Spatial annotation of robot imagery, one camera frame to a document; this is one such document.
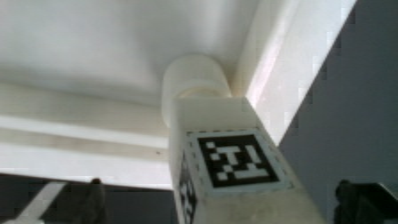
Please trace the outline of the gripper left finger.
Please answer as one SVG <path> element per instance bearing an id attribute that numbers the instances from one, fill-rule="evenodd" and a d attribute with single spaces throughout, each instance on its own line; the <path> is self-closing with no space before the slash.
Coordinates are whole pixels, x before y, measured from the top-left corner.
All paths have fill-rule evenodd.
<path id="1" fill-rule="evenodd" d="M 51 181 L 7 224 L 108 224 L 101 180 Z"/>

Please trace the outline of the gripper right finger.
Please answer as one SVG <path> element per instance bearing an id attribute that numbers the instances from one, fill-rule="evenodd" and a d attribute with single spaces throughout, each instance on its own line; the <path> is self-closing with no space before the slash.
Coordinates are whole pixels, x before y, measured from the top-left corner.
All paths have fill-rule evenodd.
<path id="1" fill-rule="evenodd" d="M 334 224 L 398 224 L 398 196 L 380 183 L 339 182 Z"/>

